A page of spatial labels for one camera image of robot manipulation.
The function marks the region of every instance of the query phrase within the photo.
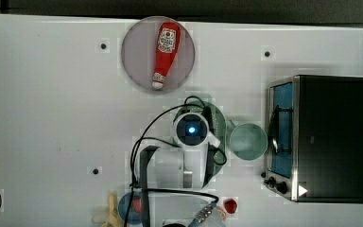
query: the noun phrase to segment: gray floor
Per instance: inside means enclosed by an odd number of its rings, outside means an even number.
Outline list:
[[[0,0],[5,13],[274,24],[363,24],[363,0]]]

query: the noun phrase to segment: round plate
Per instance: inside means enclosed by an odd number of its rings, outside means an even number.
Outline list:
[[[187,30],[175,20],[167,17],[147,17],[135,24],[122,43],[122,62],[131,80],[139,86],[152,89],[155,69],[155,48],[159,29],[164,22],[173,22],[181,28],[178,53],[167,74],[162,91],[172,91],[181,86],[194,65],[195,49]]]

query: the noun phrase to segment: microwave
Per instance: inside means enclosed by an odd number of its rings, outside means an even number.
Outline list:
[[[363,203],[363,78],[273,82],[267,125],[269,190],[296,202]]]

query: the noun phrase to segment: ketchup bottle cap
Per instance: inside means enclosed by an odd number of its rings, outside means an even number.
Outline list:
[[[156,82],[156,81],[153,81],[152,82],[152,87],[156,90],[161,90],[162,87],[164,87],[164,84],[163,83],[160,83],[160,82]]]

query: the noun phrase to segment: blue light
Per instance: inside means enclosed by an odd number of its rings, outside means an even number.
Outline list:
[[[190,133],[194,133],[194,131],[196,131],[196,128],[194,128],[194,127],[190,127],[190,128],[188,129],[188,132],[190,132]]]

